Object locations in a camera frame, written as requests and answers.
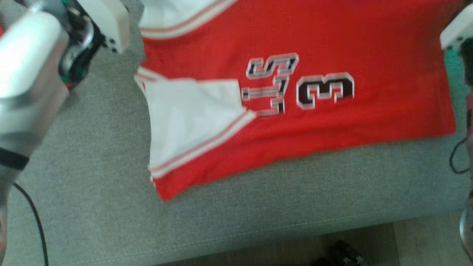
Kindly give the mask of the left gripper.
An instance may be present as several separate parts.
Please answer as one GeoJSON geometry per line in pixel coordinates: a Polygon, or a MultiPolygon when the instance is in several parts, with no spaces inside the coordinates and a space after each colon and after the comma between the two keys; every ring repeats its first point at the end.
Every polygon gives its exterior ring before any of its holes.
{"type": "Polygon", "coordinates": [[[68,89],[87,76],[90,64],[104,41],[103,34],[78,0],[38,0],[37,9],[53,15],[69,37],[58,66],[68,89]]]}

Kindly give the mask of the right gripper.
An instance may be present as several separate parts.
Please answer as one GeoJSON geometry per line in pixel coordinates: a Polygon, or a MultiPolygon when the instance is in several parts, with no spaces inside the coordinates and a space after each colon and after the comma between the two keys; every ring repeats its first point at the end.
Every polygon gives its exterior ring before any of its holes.
{"type": "Polygon", "coordinates": [[[460,56],[463,60],[464,76],[468,86],[473,85],[473,49],[472,47],[462,47],[460,56]]]}

